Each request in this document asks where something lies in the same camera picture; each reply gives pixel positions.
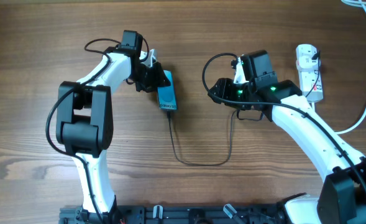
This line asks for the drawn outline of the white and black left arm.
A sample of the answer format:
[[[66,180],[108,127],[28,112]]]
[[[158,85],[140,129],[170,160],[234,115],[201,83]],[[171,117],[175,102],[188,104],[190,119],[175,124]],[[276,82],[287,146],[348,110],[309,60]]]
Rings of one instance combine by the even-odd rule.
[[[102,59],[92,72],[60,84],[58,100],[49,112],[46,138],[51,138],[50,122],[55,118],[57,142],[65,147],[58,152],[73,159],[80,176],[84,223],[119,223],[123,218],[106,161],[114,132],[112,94],[123,82],[147,93],[172,86],[156,51],[142,51],[147,45],[140,33],[125,30],[121,41],[100,53]]]

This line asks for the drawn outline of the teal screen Galaxy smartphone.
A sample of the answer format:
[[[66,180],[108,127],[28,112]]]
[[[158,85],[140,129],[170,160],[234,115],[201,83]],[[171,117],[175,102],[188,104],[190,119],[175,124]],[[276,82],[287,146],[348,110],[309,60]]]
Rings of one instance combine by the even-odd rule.
[[[170,82],[169,86],[158,87],[158,104],[161,110],[175,111],[178,109],[175,95],[175,88],[173,84],[173,75],[170,71],[164,70],[165,76]]]

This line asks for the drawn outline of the white power strip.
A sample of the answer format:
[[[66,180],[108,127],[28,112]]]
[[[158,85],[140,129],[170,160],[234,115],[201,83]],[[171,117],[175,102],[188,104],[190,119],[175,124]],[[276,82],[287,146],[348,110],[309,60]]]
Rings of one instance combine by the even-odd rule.
[[[300,89],[309,103],[317,103],[323,99],[323,84],[320,73],[320,51],[311,44],[299,44],[296,48],[296,60],[302,55],[315,55],[319,58],[318,70],[299,72]]]

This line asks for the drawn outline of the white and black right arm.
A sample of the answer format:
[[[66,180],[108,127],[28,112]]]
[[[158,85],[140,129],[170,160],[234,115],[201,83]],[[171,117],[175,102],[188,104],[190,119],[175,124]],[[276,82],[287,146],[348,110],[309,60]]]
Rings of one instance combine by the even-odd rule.
[[[261,111],[299,145],[318,171],[318,197],[298,194],[279,204],[283,223],[366,223],[366,156],[312,109],[290,80],[278,81],[267,51],[235,55],[234,78],[206,87],[208,96],[239,110]]]

